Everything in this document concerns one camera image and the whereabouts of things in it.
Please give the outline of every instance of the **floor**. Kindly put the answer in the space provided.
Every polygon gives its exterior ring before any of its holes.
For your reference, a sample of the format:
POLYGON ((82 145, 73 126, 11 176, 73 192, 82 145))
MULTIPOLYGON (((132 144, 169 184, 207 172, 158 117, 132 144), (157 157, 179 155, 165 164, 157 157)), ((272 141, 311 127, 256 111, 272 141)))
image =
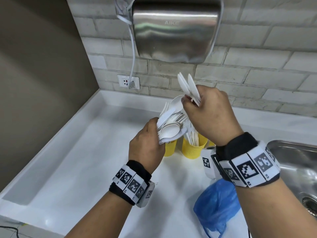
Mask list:
MULTIPOLYGON (((11 226, 19 229, 20 238, 63 238, 64 236, 46 231, 31 225, 23 225, 22 223, 7 219, 0 216, 0 226, 11 226)), ((16 232, 13 229, 0 228, 0 238, 15 238, 16 232)))

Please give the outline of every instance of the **black cable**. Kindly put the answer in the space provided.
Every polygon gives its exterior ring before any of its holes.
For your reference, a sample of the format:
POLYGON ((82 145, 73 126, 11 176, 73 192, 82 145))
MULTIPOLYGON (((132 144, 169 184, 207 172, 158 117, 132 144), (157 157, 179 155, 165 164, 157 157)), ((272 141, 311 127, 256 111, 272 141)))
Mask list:
POLYGON ((18 228, 15 228, 15 227, 12 227, 12 226, 0 226, 0 228, 14 229, 14 230, 16 231, 17 238, 20 238, 20 237, 19 237, 19 230, 18 230, 18 228))

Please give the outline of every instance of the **yellow container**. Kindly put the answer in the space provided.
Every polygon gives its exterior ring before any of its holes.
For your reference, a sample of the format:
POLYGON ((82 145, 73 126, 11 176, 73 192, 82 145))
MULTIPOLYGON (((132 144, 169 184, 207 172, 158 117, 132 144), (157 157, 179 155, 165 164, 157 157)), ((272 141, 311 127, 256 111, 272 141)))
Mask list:
POLYGON ((175 152, 177 140, 174 140, 170 143, 165 143, 165 154, 164 156, 171 156, 175 152))
POLYGON ((184 138, 182 152, 183 155, 188 159, 197 159, 200 156, 201 150, 207 144, 208 139, 198 134, 199 146, 193 146, 188 143, 188 141, 184 138))

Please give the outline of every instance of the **sink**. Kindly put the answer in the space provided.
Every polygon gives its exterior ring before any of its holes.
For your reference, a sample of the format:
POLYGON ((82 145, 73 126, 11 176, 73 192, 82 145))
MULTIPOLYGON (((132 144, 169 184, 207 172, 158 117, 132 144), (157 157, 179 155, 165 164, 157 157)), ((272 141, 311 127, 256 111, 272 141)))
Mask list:
POLYGON ((281 164, 281 178, 317 218, 317 146, 274 140, 267 147, 281 164))

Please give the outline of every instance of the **drain strainer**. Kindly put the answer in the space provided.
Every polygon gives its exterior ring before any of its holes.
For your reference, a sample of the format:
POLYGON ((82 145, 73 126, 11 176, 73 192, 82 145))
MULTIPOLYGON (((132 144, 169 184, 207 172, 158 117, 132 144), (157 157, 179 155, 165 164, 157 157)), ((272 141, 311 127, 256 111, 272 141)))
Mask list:
POLYGON ((310 197, 304 197, 302 203, 311 215, 317 217, 317 200, 310 197))

